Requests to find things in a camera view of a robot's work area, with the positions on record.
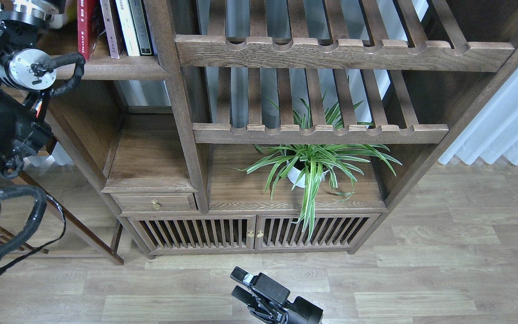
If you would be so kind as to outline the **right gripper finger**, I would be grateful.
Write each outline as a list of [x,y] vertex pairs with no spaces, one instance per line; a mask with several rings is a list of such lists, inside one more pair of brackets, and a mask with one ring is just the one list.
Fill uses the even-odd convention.
[[241,301],[250,311],[255,311],[257,307],[257,300],[255,295],[243,289],[242,287],[236,286],[232,290],[232,297],[235,297]]
[[249,286],[249,285],[251,285],[253,279],[255,278],[255,275],[236,266],[232,270],[232,272],[230,274],[230,278],[239,284],[242,284],[244,286]]

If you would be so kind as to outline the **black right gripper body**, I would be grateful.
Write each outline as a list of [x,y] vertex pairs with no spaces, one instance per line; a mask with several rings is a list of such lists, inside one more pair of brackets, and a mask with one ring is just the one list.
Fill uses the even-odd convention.
[[246,306],[266,324],[320,324],[323,309],[302,297],[288,301],[290,290],[263,273],[246,274]]

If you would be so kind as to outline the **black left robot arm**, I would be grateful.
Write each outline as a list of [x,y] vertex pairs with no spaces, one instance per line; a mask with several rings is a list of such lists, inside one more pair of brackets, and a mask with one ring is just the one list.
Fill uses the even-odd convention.
[[[15,0],[11,10],[0,4],[0,179],[16,178],[23,160],[36,155],[52,137],[45,122],[49,99],[77,87],[85,58],[68,53],[52,58],[36,43],[49,28],[46,18],[64,12],[63,0]],[[0,243],[0,259],[22,246],[38,229],[48,196],[33,185],[0,189],[1,201],[31,196],[33,208],[23,229]]]

